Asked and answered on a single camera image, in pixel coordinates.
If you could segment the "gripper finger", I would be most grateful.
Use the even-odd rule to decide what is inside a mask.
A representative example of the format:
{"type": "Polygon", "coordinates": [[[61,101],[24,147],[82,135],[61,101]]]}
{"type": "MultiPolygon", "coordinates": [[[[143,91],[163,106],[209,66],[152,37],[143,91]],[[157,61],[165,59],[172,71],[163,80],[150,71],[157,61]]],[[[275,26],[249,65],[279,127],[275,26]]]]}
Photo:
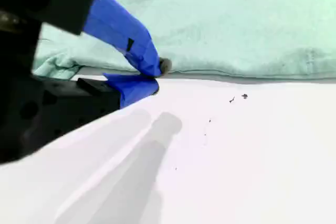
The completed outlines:
{"type": "Polygon", "coordinates": [[[43,139],[54,139],[154,95],[159,84],[143,75],[105,74],[105,80],[51,79],[43,97],[43,139]]]}
{"type": "Polygon", "coordinates": [[[159,56],[147,28],[116,0],[18,1],[21,11],[34,20],[112,45],[146,76],[159,77],[171,69],[171,61],[159,56]]]}

